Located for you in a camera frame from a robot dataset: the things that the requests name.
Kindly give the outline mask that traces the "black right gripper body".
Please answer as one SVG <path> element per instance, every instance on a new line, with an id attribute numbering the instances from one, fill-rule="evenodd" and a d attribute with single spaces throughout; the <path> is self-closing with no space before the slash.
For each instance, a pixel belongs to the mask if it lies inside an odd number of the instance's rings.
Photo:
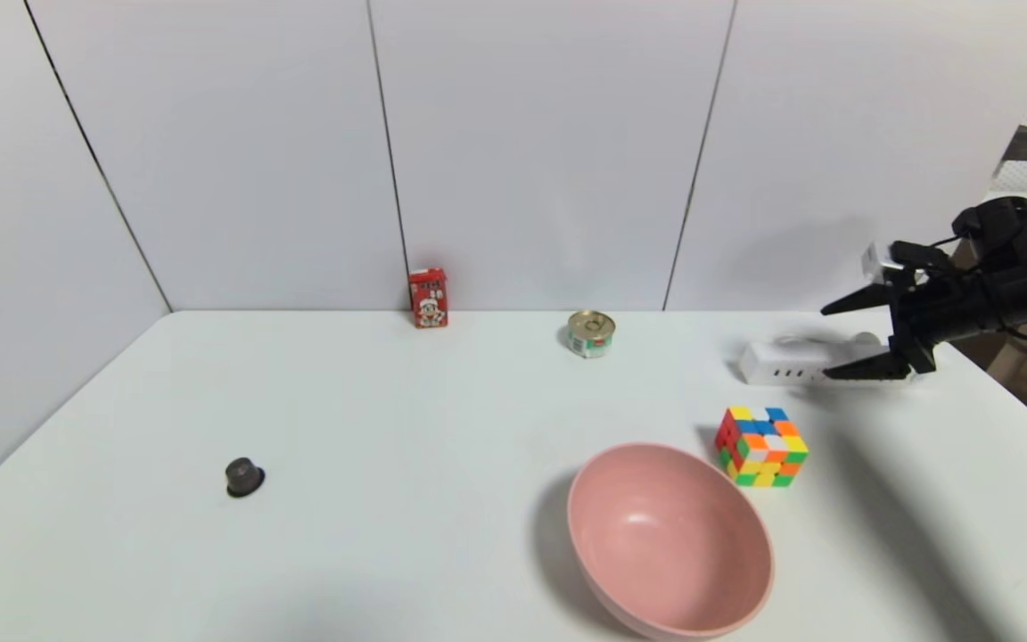
<path id="1" fill-rule="evenodd" d="M 979 274 L 904 267 L 888 276 L 887 285 L 893 322 L 890 350 L 918 374 L 937 369 L 938 345 L 1004 330 L 998 305 Z"/>

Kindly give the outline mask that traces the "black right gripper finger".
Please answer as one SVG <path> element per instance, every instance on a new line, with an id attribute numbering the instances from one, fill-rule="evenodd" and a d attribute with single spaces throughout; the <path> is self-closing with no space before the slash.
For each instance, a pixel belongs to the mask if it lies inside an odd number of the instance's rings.
<path id="1" fill-rule="evenodd" d="M 833 300 L 820 309 L 822 316 L 839 316 L 839 314 L 855 312 L 865 309 L 889 308 L 892 288 L 888 284 L 868 284 L 865 287 L 848 293 L 838 300 Z"/>
<path id="2" fill-rule="evenodd" d="M 824 370 L 831 381 L 904 381 L 910 373 L 909 363 L 893 352 L 868 355 Z"/>

